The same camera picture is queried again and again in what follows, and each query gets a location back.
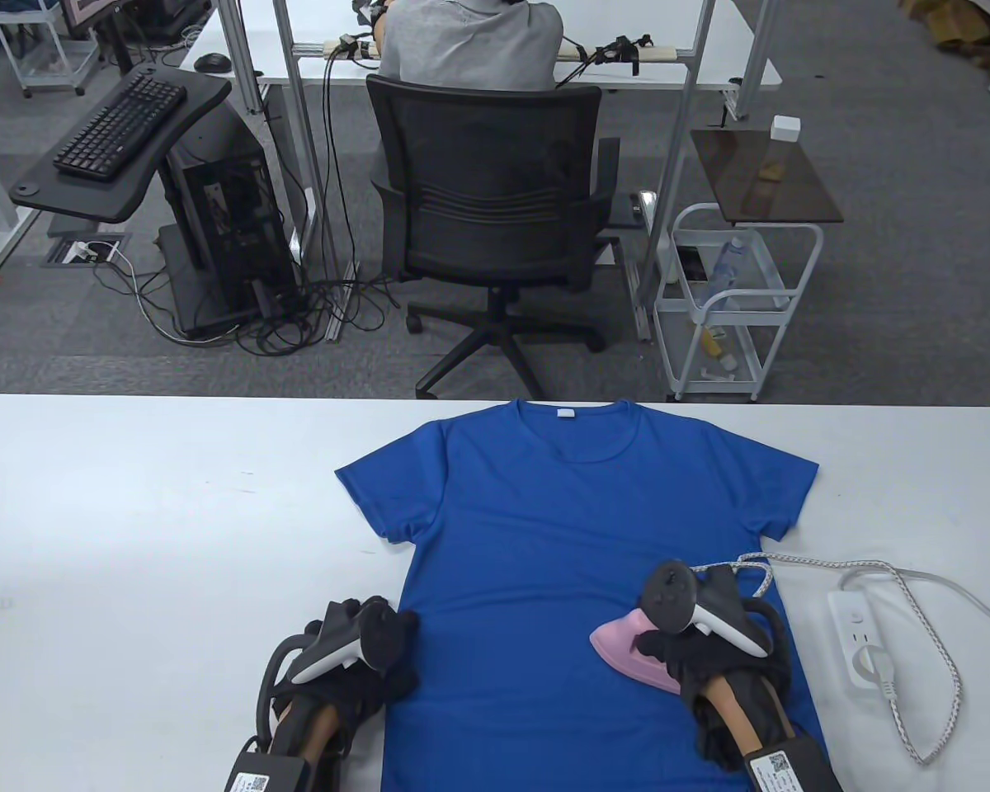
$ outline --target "keyboard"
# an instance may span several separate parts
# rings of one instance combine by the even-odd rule
[[[186,99],[186,88],[137,74],[54,156],[56,168],[108,182]]]

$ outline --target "white desk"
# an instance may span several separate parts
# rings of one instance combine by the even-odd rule
[[[341,34],[360,29],[348,0],[289,0],[291,22],[296,41],[323,43]],[[616,36],[635,39],[649,33],[657,45],[680,49],[692,46],[700,0],[558,0],[564,34],[585,45],[604,45]],[[255,71],[264,72],[261,84],[288,82],[286,60],[276,29],[276,15],[271,0],[243,0],[243,22]],[[748,54],[752,52],[752,30],[733,0],[719,0],[714,5],[711,32],[704,50],[698,83],[702,90],[733,89],[729,81],[744,76]],[[194,61],[207,53],[229,55],[219,14],[210,16],[205,29],[191,46],[183,67],[193,68]],[[306,83],[321,83],[325,61],[321,58],[300,61],[300,75]],[[558,64],[555,74],[568,76],[573,64]],[[332,81],[336,84],[362,84],[366,69],[348,61],[333,65]],[[631,90],[677,90],[685,82],[685,68],[679,64],[642,64],[638,77],[631,76],[629,64],[606,64],[592,67],[579,78],[580,83]],[[770,61],[762,75],[762,87],[780,87],[781,76]]]
[[[0,396],[0,792],[220,789],[277,642],[330,599],[401,591],[411,547],[375,538],[333,469],[485,406]],[[780,549],[890,559],[990,603],[990,410],[654,407],[822,464]],[[990,789],[990,622],[915,586],[966,690],[958,734],[921,770],[883,702],[849,694],[835,574],[777,577],[846,792]],[[891,586],[870,592],[924,749],[949,680]],[[380,737],[361,734],[345,789],[378,789]]]

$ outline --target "chair base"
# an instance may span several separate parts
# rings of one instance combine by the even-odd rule
[[[421,317],[440,319],[464,328],[472,328],[472,332],[449,351],[422,377],[415,385],[415,397],[433,399],[432,385],[443,380],[465,362],[480,348],[499,347],[502,354],[507,356],[513,365],[517,376],[524,381],[529,395],[538,401],[547,399],[543,386],[537,380],[532,367],[528,365],[524,353],[517,345],[514,336],[532,336],[540,343],[581,342],[587,344],[590,351],[601,351],[605,348],[605,338],[595,328],[588,324],[573,324],[537,316],[511,316],[506,312],[507,302],[513,301],[516,290],[490,288],[488,290],[488,309],[458,310],[446,309],[435,305],[419,305],[408,303],[408,331],[422,332]]]

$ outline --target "qr code label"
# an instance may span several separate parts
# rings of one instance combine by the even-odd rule
[[[804,792],[785,751],[774,751],[749,763],[759,792]]]
[[[257,775],[257,773],[238,773],[231,789],[228,792],[264,792],[268,787],[269,775]]]

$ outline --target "chair wheel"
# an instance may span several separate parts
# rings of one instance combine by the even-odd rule
[[[593,353],[605,351],[605,347],[607,347],[607,344],[605,344],[605,338],[598,335],[598,333],[594,333],[592,336],[586,336],[582,342],[587,344],[588,350],[593,351]]]

